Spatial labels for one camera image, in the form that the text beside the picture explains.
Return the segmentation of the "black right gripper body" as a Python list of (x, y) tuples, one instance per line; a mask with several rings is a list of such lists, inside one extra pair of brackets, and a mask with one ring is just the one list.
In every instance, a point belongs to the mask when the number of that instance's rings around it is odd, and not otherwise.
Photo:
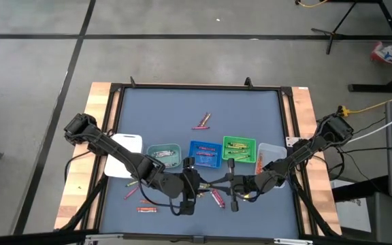
[(255, 175), (232, 175), (231, 193), (233, 195), (245, 195), (255, 192), (260, 194), (260, 189), (255, 181)]

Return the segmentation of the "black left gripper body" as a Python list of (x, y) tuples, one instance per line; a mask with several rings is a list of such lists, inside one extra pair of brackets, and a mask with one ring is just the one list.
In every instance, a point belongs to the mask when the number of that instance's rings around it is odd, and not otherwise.
[(184, 183), (182, 193), (185, 199), (196, 200), (200, 184), (199, 173), (195, 169), (185, 169), (181, 173), (181, 178)]

